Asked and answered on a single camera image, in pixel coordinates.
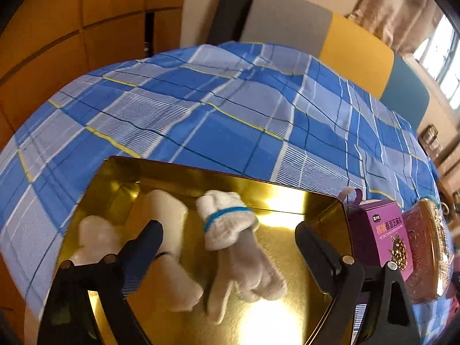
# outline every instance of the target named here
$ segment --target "purple box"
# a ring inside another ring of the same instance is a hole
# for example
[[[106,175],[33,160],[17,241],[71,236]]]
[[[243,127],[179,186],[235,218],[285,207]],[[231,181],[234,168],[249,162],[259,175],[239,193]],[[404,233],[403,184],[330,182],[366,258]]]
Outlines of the purple box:
[[[402,212],[391,200],[363,202],[348,211],[354,257],[363,265],[383,266],[394,261],[404,280],[413,272]]]

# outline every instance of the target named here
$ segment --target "reflective gold surface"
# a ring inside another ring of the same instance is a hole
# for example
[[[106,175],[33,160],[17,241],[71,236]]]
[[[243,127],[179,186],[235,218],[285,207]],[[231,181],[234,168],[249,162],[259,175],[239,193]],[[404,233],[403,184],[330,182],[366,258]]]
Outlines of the reflective gold surface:
[[[91,181],[64,237],[57,264],[78,248],[78,225],[88,215],[110,221],[123,242],[136,237],[144,224],[137,216],[145,193],[162,189],[189,208],[185,222],[181,264],[205,289],[201,302],[192,312],[170,313],[163,307],[155,289],[155,276],[149,270],[128,302],[144,331],[155,345],[301,345],[323,316],[329,299],[317,289],[294,241],[294,229],[302,220],[310,222],[340,254],[351,254],[350,239],[342,204],[335,198],[200,170],[125,157],[111,157]],[[257,214],[258,242],[287,279],[288,294],[278,301],[261,300],[248,304],[233,292],[223,322],[216,326],[206,318],[205,303],[217,267],[216,253],[204,249],[203,221],[196,198],[210,189],[238,192]],[[106,345],[116,344],[105,319],[97,293],[91,304]],[[351,326],[343,344],[349,344]]]
[[[413,273],[406,288],[413,302],[427,302],[441,297],[450,283],[453,255],[449,230],[435,203],[421,199],[404,213],[413,256]]]

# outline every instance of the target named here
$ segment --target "beige curtain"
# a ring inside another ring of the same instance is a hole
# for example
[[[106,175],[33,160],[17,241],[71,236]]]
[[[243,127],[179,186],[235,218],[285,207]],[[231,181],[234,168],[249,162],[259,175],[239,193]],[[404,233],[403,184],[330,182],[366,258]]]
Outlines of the beige curtain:
[[[441,18],[434,0],[361,0],[348,17],[399,54],[414,53]]]

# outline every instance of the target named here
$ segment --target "blue plaid bedsheet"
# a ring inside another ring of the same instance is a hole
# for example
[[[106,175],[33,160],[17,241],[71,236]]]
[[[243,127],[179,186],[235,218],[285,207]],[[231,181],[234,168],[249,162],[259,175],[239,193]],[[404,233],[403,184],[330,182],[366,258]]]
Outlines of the blue plaid bedsheet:
[[[226,43],[106,66],[53,95],[0,154],[0,250],[37,317],[72,212],[110,155],[333,196],[354,186],[404,210],[438,196],[409,123],[298,50]],[[415,306],[424,344],[449,306]]]

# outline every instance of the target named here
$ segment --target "window frame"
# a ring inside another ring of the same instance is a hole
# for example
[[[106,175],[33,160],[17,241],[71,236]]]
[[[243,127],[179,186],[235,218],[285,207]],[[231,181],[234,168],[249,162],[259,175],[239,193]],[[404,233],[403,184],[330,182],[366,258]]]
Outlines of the window frame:
[[[447,54],[443,55],[444,62],[443,62],[443,65],[441,67],[441,70],[439,71],[438,75],[435,78],[432,77],[433,80],[438,84],[439,88],[441,88],[441,83],[445,79],[448,71],[450,70],[450,68],[452,66],[452,63],[454,61],[454,57],[455,57],[455,54],[456,54],[457,50],[460,50],[460,48],[459,48],[459,42],[460,42],[459,35],[458,35],[457,31],[455,30],[455,27],[453,25],[452,25],[452,28],[453,28],[453,31],[452,31],[452,36],[451,36],[451,39],[450,39],[449,50],[447,51]],[[425,61],[425,58],[426,58],[431,46],[433,45],[433,39],[434,39],[435,32],[436,32],[436,30],[434,30],[432,32],[432,34],[428,37],[428,43],[426,44],[426,47],[425,47],[420,59],[416,59],[418,64],[421,67],[423,67],[426,71],[427,71],[427,68],[425,66],[423,66],[423,62]],[[455,94],[455,92],[457,91],[457,89],[459,87],[460,87],[460,79],[459,79],[459,84],[457,85],[457,88],[454,91],[454,93],[452,94],[452,96],[447,97],[447,95],[443,92],[443,94],[444,94],[444,96],[445,96],[447,101],[450,101],[452,99],[452,97],[454,97],[454,94]],[[458,107],[456,109],[453,109],[453,108],[451,108],[451,109],[456,111],[456,112],[460,112],[460,107]]]

